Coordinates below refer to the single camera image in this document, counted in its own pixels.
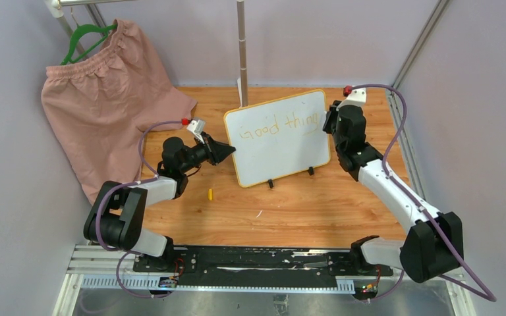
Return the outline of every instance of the metal floor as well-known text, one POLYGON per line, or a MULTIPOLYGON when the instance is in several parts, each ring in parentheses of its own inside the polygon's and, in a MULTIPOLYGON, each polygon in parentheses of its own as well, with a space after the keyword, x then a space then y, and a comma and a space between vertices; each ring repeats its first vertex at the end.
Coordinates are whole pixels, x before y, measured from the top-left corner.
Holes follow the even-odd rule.
MULTIPOLYGON (((380 290, 385 292, 394 283, 382 280, 380 290)), ((348 294, 270 294, 231 292, 174 292, 166 298, 147 300, 133 298, 122 290, 85 289, 78 295, 73 315, 457 315, 452 296, 442 280, 425 284, 403 281, 396 291, 377 302, 367 305, 348 294), (103 313, 90 314, 115 305, 103 313)))

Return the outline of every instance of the red cap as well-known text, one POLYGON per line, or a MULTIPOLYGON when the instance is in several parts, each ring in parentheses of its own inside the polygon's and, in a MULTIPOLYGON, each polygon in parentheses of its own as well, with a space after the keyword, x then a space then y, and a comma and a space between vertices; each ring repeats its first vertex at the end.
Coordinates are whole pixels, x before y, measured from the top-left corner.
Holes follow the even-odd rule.
POLYGON ((345 86, 343 90, 343 94, 347 97, 350 93, 352 93, 352 86, 345 86))

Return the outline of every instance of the metal pole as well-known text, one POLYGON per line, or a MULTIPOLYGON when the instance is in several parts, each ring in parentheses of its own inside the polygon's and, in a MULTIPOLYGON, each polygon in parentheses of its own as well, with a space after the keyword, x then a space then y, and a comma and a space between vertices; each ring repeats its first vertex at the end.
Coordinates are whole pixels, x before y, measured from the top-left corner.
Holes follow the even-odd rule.
POLYGON ((132 0, 61 0, 62 7, 70 7, 73 5, 94 5, 98 3, 125 2, 132 0))
POLYGON ((107 26, 96 4, 85 5, 85 7, 95 25, 99 26, 100 28, 107 26))
POLYGON ((426 22, 426 25, 420 32, 420 35, 418 36, 416 43, 414 43, 414 46, 412 46, 412 49, 410 50, 410 53, 408 54, 408 57, 405 60, 405 63, 401 67, 399 73, 397 74, 397 77, 395 78, 395 81, 393 82, 392 86, 394 88, 399 89, 399 87, 403 83, 403 80, 407 76, 408 70, 410 70, 410 68, 412 67, 412 64, 416 60, 418 54, 420 53, 420 50, 426 44, 426 41, 430 37, 437 22, 443 15, 443 12, 445 12, 445 8, 447 8, 450 2, 451 0, 439 0, 437 2, 436 7, 432 11, 432 14, 430 15, 428 21, 426 22))
MULTIPOLYGON (((59 21, 59 24, 61 25, 61 27, 63 28, 65 33, 67 33, 67 35, 70 38, 72 36, 72 28, 70 28, 69 22, 67 22, 67 19, 65 18, 65 16, 60 16, 59 18, 56 18, 56 19, 57 19, 57 21, 59 21)), ((76 44, 76 51, 79 54, 82 54, 82 53, 84 53, 85 50, 84 50, 84 47, 80 43, 77 43, 76 44)))
POLYGON ((241 106, 249 105, 247 94, 247 62, 245 49, 245 4, 244 0, 237 0, 237 25, 239 33, 239 70, 241 84, 241 106))

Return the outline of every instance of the green hanger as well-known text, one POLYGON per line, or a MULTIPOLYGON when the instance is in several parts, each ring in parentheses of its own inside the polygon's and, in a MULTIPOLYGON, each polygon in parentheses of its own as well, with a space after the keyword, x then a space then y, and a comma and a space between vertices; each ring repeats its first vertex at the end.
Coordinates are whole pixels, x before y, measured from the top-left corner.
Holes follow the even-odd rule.
POLYGON ((72 36, 70 37, 70 43, 69 43, 69 53, 67 53, 67 56, 65 59, 63 59, 63 62, 61 63, 61 66, 66 65, 67 63, 74 64, 77 61, 81 60, 84 56, 88 55, 89 52, 91 52, 93 49, 95 49, 99 44, 101 44, 105 39, 107 38, 107 35, 102 37, 96 44, 91 46, 87 51, 80 54, 77 58, 74 60, 72 59, 72 55, 74 54, 74 50, 76 49, 76 44, 82 36, 85 36, 88 33, 102 33, 107 34, 109 31, 115 30, 117 28, 117 24, 112 24, 110 26, 106 26, 104 28, 98 28, 94 24, 85 24, 81 25, 76 28, 76 30, 72 33, 72 36))

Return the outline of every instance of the elastic waistband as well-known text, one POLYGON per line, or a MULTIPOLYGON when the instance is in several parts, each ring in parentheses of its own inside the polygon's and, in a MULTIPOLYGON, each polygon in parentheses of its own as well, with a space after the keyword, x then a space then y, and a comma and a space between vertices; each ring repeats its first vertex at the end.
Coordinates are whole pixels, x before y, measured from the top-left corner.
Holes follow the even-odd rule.
POLYGON ((91 74, 103 66, 121 48, 119 43, 125 36, 127 21, 115 19, 114 24, 117 24, 117 28, 105 40, 104 47, 94 56, 75 64, 48 66, 45 69, 47 77, 54 79, 81 77, 91 74))

